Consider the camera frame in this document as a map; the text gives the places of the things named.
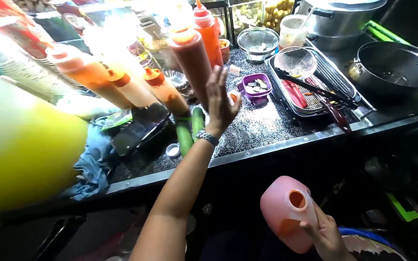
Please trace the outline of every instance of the metal tray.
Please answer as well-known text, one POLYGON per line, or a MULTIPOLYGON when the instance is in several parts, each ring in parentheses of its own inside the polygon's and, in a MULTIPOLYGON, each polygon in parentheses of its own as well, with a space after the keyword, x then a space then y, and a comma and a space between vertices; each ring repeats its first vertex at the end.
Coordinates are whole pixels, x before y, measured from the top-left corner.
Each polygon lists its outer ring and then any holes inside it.
MULTIPOLYGON (((376 109, 356 90, 354 85, 343 75, 343 73, 337 68, 337 66, 330 61, 320 50, 318 50, 309 40, 306 40, 306 49, 310 50, 317 59, 317 70, 319 70, 322 75, 324 75, 330 82, 332 82, 336 87, 338 92, 343 92, 347 96, 353 98, 358 104, 359 107, 356 110, 351 110, 355 116, 359 119, 363 119, 376 109)), ((265 60, 265 63, 272 74, 273 78, 277 82, 279 89, 281 90, 279 95, 281 99, 285 100, 291 110, 298 116, 309 117, 317 116, 328 113, 324 108, 317 108, 315 110, 303 109, 294 104, 293 100, 289 94, 282 88, 282 80, 280 80, 276 73, 274 72, 273 59, 275 55, 265 60)), ((340 110, 344 106, 337 104, 337 108, 340 110)))

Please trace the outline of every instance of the mesh colander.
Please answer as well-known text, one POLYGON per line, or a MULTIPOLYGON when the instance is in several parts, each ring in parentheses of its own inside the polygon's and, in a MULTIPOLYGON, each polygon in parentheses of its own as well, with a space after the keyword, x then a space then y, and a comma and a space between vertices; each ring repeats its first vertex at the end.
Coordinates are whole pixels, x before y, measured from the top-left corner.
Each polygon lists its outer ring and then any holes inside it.
POLYGON ((274 66, 286 71, 299 80, 311 77, 317 69, 317 59, 307 49, 290 46, 281 50, 275 57, 274 66))

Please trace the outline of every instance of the cucumber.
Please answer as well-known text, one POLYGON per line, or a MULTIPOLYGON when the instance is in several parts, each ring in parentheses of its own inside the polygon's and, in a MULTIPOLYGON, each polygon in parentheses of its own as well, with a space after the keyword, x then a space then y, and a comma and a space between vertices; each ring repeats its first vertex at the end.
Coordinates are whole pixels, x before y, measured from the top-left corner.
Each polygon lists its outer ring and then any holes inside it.
POLYGON ((175 128, 177 130, 177 138, 180 143, 180 152, 185 156, 191 146, 193 146, 193 139, 188 129, 188 122, 186 121, 177 121, 175 123, 175 128))
POLYGON ((196 141, 196 134, 199 130, 204 129, 204 112, 199 107, 194 108, 191 113, 191 126, 193 128, 193 140, 196 141))

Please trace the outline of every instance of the green handle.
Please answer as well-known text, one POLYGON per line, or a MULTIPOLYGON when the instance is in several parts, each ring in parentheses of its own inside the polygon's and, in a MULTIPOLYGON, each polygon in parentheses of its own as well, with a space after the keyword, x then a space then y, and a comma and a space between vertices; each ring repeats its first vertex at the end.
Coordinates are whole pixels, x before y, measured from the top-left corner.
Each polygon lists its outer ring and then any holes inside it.
POLYGON ((391 38, 389 38, 388 36, 380 33, 380 31, 378 31, 375 28, 369 27, 368 28, 369 32, 371 32, 375 37, 377 37, 378 39, 385 41, 385 42, 394 42, 391 38))
POLYGON ((377 31, 379 31, 380 33, 386 35, 388 38, 390 38, 392 40, 392 42, 397 42, 397 43, 401 43, 401 44, 407 44, 407 45, 411 45, 408 41, 402 39, 401 37, 399 37, 398 35, 390 32, 388 29, 386 29, 385 27, 377 24, 376 22, 370 20, 367 25, 370 28, 373 28, 377 31))

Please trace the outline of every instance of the pink plastic jug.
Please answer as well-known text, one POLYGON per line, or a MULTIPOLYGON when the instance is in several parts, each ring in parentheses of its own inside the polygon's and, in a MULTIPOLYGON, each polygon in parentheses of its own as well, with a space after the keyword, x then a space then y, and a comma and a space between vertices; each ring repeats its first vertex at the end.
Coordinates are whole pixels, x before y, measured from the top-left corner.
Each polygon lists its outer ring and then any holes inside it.
POLYGON ((299 254, 312 246, 299 226, 301 221, 317 224, 308 188, 292 177, 277 178, 261 197, 261 211, 268 226, 291 250, 299 254))

